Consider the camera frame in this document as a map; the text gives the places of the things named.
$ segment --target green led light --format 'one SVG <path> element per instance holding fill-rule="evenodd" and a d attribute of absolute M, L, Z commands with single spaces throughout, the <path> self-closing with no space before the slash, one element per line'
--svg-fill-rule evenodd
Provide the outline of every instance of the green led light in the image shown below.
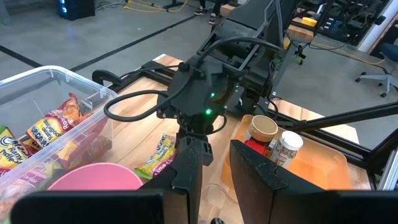
<path fill-rule="evenodd" d="M 213 110 L 212 110 L 212 109 L 210 109 L 210 108 L 208 108 L 208 109 L 205 111 L 206 115 L 210 115 L 210 114 L 211 114 L 211 112 L 213 112 Z"/>

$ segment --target clear plastic bin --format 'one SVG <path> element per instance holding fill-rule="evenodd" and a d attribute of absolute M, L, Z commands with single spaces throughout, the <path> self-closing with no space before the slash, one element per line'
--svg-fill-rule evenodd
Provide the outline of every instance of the clear plastic bin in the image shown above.
<path fill-rule="evenodd" d="M 0 124 L 21 138 L 49 111 L 76 95 L 84 122 L 0 176 L 0 223 L 14 202 L 33 190 L 45 190 L 65 173 L 102 161 L 112 147 L 112 122 L 102 107 L 117 94 L 65 68 L 45 66 L 0 81 Z"/>

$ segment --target orange tray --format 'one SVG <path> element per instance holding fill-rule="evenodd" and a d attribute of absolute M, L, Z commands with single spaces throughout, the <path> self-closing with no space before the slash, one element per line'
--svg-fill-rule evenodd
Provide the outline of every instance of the orange tray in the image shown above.
<path fill-rule="evenodd" d="M 251 115 L 243 116 L 234 139 L 243 141 L 252 118 Z M 283 131 L 285 130 L 279 128 L 275 139 L 278 139 Z M 298 151 L 287 170 L 323 189 L 352 189 L 345 156 L 306 137 L 303 137 L 303 140 L 303 147 Z M 226 185 L 233 187 L 229 154 L 224 160 L 221 180 Z"/>

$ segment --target computer tower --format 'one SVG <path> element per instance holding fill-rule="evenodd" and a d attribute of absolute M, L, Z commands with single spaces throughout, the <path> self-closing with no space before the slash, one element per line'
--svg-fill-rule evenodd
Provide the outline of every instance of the computer tower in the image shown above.
<path fill-rule="evenodd" d="M 94 0 L 57 0 L 57 13 L 70 21 L 95 16 Z"/>

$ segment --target metal frame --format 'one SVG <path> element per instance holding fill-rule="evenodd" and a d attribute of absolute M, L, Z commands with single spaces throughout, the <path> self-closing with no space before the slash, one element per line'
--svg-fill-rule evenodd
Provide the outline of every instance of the metal frame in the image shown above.
<path fill-rule="evenodd" d="M 152 67 L 161 67 L 162 65 L 150 61 L 143 65 L 141 68 L 152 68 Z M 158 70 L 152 70 L 152 71 L 145 71 L 145 72 L 140 72 L 135 74 L 132 77 L 127 77 L 123 79 L 121 84 L 113 84 L 109 86 L 108 88 L 120 92 L 123 90 L 125 87 L 128 85 L 132 84 L 136 80 L 140 79 L 141 77 L 146 77 L 150 78 L 156 82 L 159 82 L 163 85 L 168 86 L 169 83 L 172 80 L 172 77 L 174 75 L 175 71 L 171 70 L 169 68 L 162 68 Z M 355 117 L 355 114 L 365 114 L 366 112 L 372 111 L 375 113 L 375 115 L 366 115 L 366 116 L 358 116 Z M 231 111 L 230 116 L 239 116 L 237 114 L 234 114 L 233 111 Z M 373 118 L 378 118 L 378 117 L 383 117 L 383 116 L 389 116 L 391 114 L 397 114 L 398 113 L 398 106 L 393 104 L 388 104 L 388 105 L 382 105 L 382 106 L 377 106 L 373 108 L 366 108 L 363 110 L 358 110 L 358 111 L 351 111 L 348 113 L 343 113 L 343 114 L 338 114 L 338 115 L 333 115 L 330 117 L 326 118 L 320 118 L 320 119 L 315 119 L 312 121 L 309 121 L 307 124 L 309 124 L 309 127 L 305 125 L 305 122 L 296 120 L 294 118 L 291 118 L 289 116 L 286 116 L 284 114 L 279 114 L 278 118 L 276 121 L 280 124 L 281 126 L 284 126 L 284 124 L 296 124 L 296 125 L 290 125 L 290 127 L 296 127 L 293 128 L 296 131 L 300 131 L 301 134 L 303 134 L 305 137 L 310 138 L 316 142 L 319 142 L 320 144 L 324 144 L 326 146 L 332 147 L 333 149 L 336 149 L 343 153 L 345 157 L 347 158 L 348 162 L 351 164 L 354 164 L 358 167 L 361 167 L 363 169 L 366 169 L 368 172 L 369 180 L 371 183 L 372 189 L 376 189 L 376 183 L 375 183 L 375 174 L 381 174 L 382 169 L 384 166 L 387 164 L 387 160 L 391 154 L 391 152 L 398 147 L 398 129 L 396 129 L 393 133 L 390 134 L 383 142 L 381 142 L 378 146 L 376 146 L 373 150 L 370 150 L 364 146 L 360 146 L 359 144 L 356 144 L 354 142 L 351 142 L 349 140 L 343 139 L 339 136 L 336 136 L 334 134 L 328 133 L 326 131 L 323 131 L 319 128 L 325 128 L 325 125 L 319 126 L 319 122 L 325 122 L 325 120 L 328 122 L 329 126 L 334 126 L 337 124 L 341 124 L 344 122 L 344 119 L 348 121 L 345 121 L 346 123 L 349 123 L 351 121 L 362 121 L 366 119 L 373 119 Z"/>

